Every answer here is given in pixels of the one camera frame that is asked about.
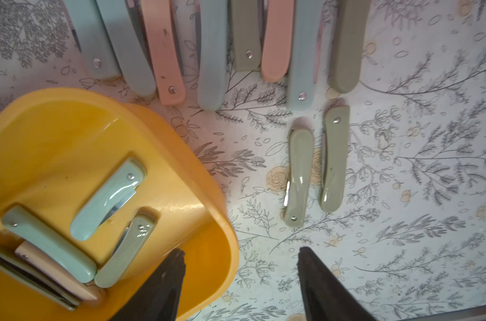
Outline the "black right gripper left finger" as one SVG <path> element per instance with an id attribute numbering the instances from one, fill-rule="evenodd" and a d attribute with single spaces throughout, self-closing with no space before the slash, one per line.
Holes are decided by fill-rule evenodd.
<path id="1" fill-rule="evenodd" d="M 111 319 L 175 321 L 185 275 L 185 253 L 176 248 Z"/>

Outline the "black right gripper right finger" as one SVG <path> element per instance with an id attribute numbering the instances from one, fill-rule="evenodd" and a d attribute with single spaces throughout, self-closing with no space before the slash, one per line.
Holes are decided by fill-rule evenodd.
<path id="1" fill-rule="evenodd" d="M 300 248 L 297 268 L 307 320 L 375 321 L 311 248 Z"/>

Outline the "sage green folding knife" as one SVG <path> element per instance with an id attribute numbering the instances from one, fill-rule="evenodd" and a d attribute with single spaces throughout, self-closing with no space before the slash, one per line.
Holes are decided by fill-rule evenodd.
<path id="1" fill-rule="evenodd" d="M 288 151 L 290 175 L 284 199 L 284 222 L 291 228 L 299 228 L 304 225 L 311 181 L 314 154 L 312 132 L 305 128 L 293 130 L 289 136 Z"/>
<path id="2" fill-rule="evenodd" d="M 359 82 L 370 8 L 368 0 L 343 0 L 339 4 L 329 84 L 340 94 L 351 92 Z"/>
<path id="3" fill-rule="evenodd" d="M 155 218 L 146 214 L 136 215 L 123 232 L 111 257 L 95 275 L 95 285 L 100 288 L 114 286 L 132 264 L 155 226 Z"/>

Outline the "grey green folding knife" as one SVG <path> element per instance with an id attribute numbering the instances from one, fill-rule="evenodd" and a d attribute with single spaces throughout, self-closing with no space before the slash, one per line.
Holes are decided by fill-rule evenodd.
<path id="1" fill-rule="evenodd" d="M 80 299 L 4 246 L 0 246 L 0 271 L 69 311 L 76 311 L 81 304 Z"/>
<path id="2" fill-rule="evenodd" d="M 341 206 L 345 192 L 349 142 L 349 106 L 333 106 L 325 113 L 325 176 L 320 207 L 333 213 Z"/>

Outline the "mint green folding knife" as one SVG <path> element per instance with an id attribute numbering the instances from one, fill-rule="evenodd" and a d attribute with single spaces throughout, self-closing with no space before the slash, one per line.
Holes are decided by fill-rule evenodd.
<path id="1" fill-rule="evenodd" d="M 129 158 L 86 201 L 74 217 L 70 233 L 76 240 L 88 240 L 114 213 L 135 194 L 146 178 L 145 167 Z"/>
<path id="2" fill-rule="evenodd" d="M 1 222 L 3 227 L 38 247 L 81 283 L 94 279 L 96 263 L 24 207 L 12 207 L 2 216 Z"/>

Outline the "pink folding fruit knife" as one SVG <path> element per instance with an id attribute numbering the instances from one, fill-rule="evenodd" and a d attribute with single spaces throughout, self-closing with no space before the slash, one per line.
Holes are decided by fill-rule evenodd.
<path id="1" fill-rule="evenodd" d="M 143 0 L 141 10 L 160 101 L 166 106 L 181 104 L 186 99 L 186 89 L 174 37 L 171 1 Z"/>
<path id="2" fill-rule="evenodd" d="M 278 82 L 288 71 L 294 10 L 294 0 L 270 0 L 268 2 L 261 61 L 261 74 L 266 82 Z"/>
<path id="3" fill-rule="evenodd" d="M 18 246 L 15 254 L 55 281 L 70 294 L 88 304 L 100 304 L 105 298 L 104 290 L 98 288 L 92 282 L 88 284 L 79 282 L 54 259 L 28 241 L 24 241 Z"/>

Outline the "yellow plastic storage box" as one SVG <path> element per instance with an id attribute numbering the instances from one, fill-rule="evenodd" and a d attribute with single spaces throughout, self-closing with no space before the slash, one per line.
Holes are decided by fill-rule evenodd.
<path id="1" fill-rule="evenodd" d="M 146 169 L 136 194 L 88 240 L 73 238 L 74 217 L 129 158 Z M 186 263 L 178 320 L 219 298 L 236 275 L 237 239 L 220 188 L 173 128 L 137 104 L 52 88 L 8 105 L 0 113 L 0 246 L 14 254 L 25 240 L 1 218 L 16 205 L 90 257 L 97 272 L 136 215 L 155 218 L 156 226 L 121 279 L 110 288 L 97 286 L 105 291 L 103 301 L 80 299 L 76 311 L 0 271 L 0 320 L 109 320 L 176 248 Z"/>

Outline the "light blue folding knife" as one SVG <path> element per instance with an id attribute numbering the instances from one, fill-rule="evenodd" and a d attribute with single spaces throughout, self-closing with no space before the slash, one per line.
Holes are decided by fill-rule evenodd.
<path id="1" fill-rule="evenodd" d="M 196 9 L 200 35 L 197 101 L 203 110 L 217 110 L 226 92 L 228 1 L 197 1 Z"/>
<path id="2" fill-rule="evenodd" d="M 287 106 L 291 110 L 305 110 L 313 102 L 317 38 L 322 14 L 321 0 L 295 2 L 287 91 Z"/>

